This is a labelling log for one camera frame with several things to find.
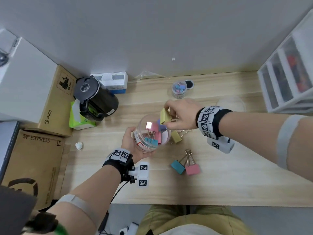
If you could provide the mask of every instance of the white elastic band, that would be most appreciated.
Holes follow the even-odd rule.
[[[277,150],[277,165],[281,168],[287,169],[287,156],[288,156],[288,146],[289,141],[295,131],[295,129],[298,126],[299,120],[302,119],[303,115],[291,115],[289,116],[286,121],[283,123],[283,125],[280,128],[280,131],[278,133],[277,137],[277,144],[276,144],[276,150]]]
[[[59,203],[59,202],[68,202],[68,203],[71,203],[72,205],[80,208],[91,219],[91,221],[95,224],[96,227],[99,226],[100,220],[99,220],[98,216],[87,205],[87,203],[84,200],[82,200],[81,198],[78,198],[75,195],[64,195],[59,199],[59,201],[57,203]]]

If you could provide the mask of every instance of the floor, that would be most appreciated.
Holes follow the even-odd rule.
[[[114,235],[129,226],[140,223],[150,205],[112,204],[106,232]],[[239,216],[257,235],[311,235],[313,234],[313,208],[232,206]]]

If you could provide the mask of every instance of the left hand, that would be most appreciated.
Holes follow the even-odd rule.
[[[121,146],[121,148],[127,149],[131,152],[131,154],[133,155],[134,164],[136,164],[143,158],[151,157],[155,153],[155,151],[143,153],[143,151],[141,151],[137,147],[135,140],[131,137],[131,133],[134,132],[135,129],[136,127],[129,127],[126,129]]]

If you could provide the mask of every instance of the khaki pants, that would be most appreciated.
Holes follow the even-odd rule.
[[[185,224],[199,224],[224,235],[251,235],[245,224],[225,206],[197,206],[195,214],[184,215],[182,205],[152,205],[136,235],[146,235],[152,229],[159,235]]]

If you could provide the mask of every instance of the kettle lid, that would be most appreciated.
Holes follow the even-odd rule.
[[[83,77],[76,82],[74,97],[80,102],[92,98],[98,93],[100,82],[94,77]]]

